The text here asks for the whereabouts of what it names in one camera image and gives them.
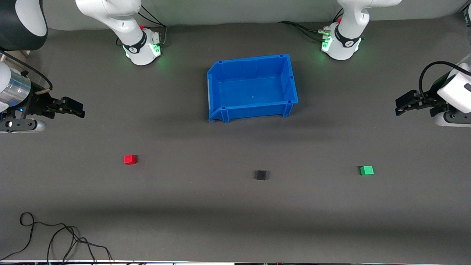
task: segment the cube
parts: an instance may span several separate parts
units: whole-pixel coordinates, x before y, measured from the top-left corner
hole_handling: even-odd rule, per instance
[[[255,177],[257,180],[267,180],[267,172],[265,170],[258,170],[257,176]]]
[[[362,176],[373,175],[374,174],[373,166],[362,166],[360,168],[360,172]]]
[[[134,155],[126,155],[124,156],[124,163],[127,165],[134,165],[138,162],[138,159]]]

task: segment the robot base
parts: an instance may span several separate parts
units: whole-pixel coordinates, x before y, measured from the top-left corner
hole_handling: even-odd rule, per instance
[[[335,27],[338,25],[337,22],[332,23],[329,26],[325,26],[324,30],[330,30],[334,32]],[[347,60],[358,50],[358,46],[361,39],[357,41],[352,47],[345,48],[340,40],[335,37],[335,34],[331,34],[327,40],[322,43],[321,50],[327,53],[330,57],[336,60]]]
[[[147,35],[147,41],[139,53],[130,53],[123,47],[126,56],[138,66],[152,63],[155,58],[159,57],[162,53],[159,33],[153,32],[150,29],[144,29],[143,32]]]

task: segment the red cube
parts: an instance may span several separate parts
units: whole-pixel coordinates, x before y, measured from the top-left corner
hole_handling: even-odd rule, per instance
[[[138,160],[137,160],[136,156],[134,156],[134,155],[124,156],[124,163],[127,164],[127,165],[134,165],[137,162],[138,162]]]

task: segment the metallic cylinder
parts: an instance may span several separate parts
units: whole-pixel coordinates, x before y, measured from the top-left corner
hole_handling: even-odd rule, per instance
[[[2,84],[0,86],[0,102],[8,104],[10,107],[25,100],[31,90],[31,81],[3,62],[0,62],[0,83]]]

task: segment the green indicator light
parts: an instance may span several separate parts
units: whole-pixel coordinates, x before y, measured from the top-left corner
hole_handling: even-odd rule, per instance
[[[357,44],[357,47],[355,48],[355,51],[357,51],[358,48],[360,47],[360,42],[361,42],[361,38],[358,40],[358,44]]]
[[[129,54],[128,54],[128,51],[126,50],[126,48],[124,47],[124,45],[122,46],[122,49],[124,50],[124,52],[126,53],[126,57],[129,58]]]
[[[324,40],[324,44],[322,45],[322,50],[327,52],[330,48],[331,43],[332,43],[332,37],[329,36],[327,40]]]
[[[152,49],[152,53],[154,54],[154,56],[160,56],[160,46],[158,44],[152,44],[152,45],[149,45]]]

